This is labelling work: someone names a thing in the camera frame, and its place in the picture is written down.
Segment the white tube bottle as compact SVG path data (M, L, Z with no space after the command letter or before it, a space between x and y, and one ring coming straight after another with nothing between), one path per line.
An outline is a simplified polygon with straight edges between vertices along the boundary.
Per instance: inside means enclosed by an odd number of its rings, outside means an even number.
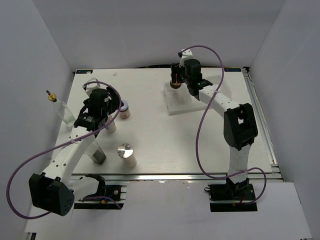
M111 114L108 116L105 125L106 125L105 130L108 134L112 134L117 130L117 126L113 121L113 116Z

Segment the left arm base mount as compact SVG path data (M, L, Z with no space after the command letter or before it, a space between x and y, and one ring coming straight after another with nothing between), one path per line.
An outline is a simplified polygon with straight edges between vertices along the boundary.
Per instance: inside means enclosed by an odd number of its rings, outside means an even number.
M121 210L126 186L108 183L101 175L86 174L70 184L77 210Z

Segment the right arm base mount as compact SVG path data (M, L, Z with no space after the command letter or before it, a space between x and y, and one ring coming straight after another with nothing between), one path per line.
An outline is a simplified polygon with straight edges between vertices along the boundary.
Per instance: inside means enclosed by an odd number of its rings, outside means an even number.
M212 213L257 212L253 185L247 177L242 182L233 183L229 178L225 184L210 184L204 188L209 195Z

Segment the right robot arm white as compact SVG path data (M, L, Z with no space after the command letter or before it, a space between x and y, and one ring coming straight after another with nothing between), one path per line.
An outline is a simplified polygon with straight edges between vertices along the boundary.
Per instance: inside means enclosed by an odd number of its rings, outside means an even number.
M249 152L258 135L253 107L250 103L240 104L219 91L223 80L214 84L203 78L202 67L197 59L170 65L170 86L174 89L185 84L188 93L207 105L204 113L215 110L223 118L223 137L229 145L229 169L226 176L226 195L236 200L249 185Z

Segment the white three-slot organizer tray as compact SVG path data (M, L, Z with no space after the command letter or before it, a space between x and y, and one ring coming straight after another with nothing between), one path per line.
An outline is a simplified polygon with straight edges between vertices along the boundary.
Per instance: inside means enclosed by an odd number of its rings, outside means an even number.
M206 76L204 77L204 79L213 83L214 88L216 89L218 84L220 83L221 76L219 75ZM206 100L205 103L203 103L190 95L186 84L183 83L180 88L173 89L170 86L169 82L165 82L163 84L163 96L164 96L168 115L173 116L173 115L205 110L213 94L213 90L209 90L209 91L210 91L209 98L208 100ZM226 79L223 80L223 83L219 88L219 92L231 99L232 90L228 82L226 81Z

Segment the silver lid white shaker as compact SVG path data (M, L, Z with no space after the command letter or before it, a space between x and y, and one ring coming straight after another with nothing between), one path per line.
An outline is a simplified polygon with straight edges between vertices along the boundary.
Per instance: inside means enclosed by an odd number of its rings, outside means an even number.
M134 168L137 165L134 148L131 144L122 143L117 148L117 154L129 168Z

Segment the red lid sauce jar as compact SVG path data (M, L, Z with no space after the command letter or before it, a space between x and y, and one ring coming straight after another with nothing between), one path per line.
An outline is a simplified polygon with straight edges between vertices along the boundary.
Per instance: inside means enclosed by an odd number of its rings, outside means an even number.
M179 82L178 74L171 74L171 80L169 82L170 87L172 89L179 89L181 87L181 83Z

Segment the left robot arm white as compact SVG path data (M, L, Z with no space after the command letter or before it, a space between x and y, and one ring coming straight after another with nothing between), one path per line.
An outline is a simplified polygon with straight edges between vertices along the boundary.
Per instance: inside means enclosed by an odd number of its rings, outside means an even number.
M89 173L73 183L70 178L83 155L98 165L105 162L107 157L96 141L98 129L105 128L121 100L111 87L96 88L83 104L71 131L77 140L62 147L52 163L28 181L33 206L60 216L67 215L78 200L99 200L106 195L105 179L100 175Z

